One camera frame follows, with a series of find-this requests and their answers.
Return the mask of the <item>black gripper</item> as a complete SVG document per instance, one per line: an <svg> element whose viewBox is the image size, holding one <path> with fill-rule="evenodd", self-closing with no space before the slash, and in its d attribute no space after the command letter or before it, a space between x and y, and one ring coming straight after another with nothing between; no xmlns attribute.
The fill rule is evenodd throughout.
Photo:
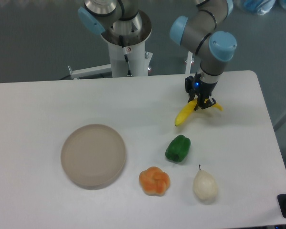
<svg viewBox="0 0 286 229"><path fill-rule="evenodd" d="M199 109L207 109L215 104L217 101L213 98L210 99L212 92L217 83L206 83L201 80L195 82L195 76L188 76L185 78L185 91L189 95L188 103L195 99L197 95L197 103L194 107L194 111Z"/></svg>

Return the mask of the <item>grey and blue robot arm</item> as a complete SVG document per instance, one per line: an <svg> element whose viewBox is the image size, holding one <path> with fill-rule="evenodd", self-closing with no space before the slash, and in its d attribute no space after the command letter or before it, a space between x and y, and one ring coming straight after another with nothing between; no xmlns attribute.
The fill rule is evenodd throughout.
<svg viewBox="0 0 286 229"><path fill-rule="evenodd" d="M195 5L196 15L178 17L169 36L200 58L196 74L185 80L185 90L196 100L196 109L206 109L215 106L212 92L236 50L235 37L216 29L231 13L233 2L197 0ZM114 77L147 75L145 41L152 25L136 0L86 0L77 13L91 33L107 42Z"/></svg>

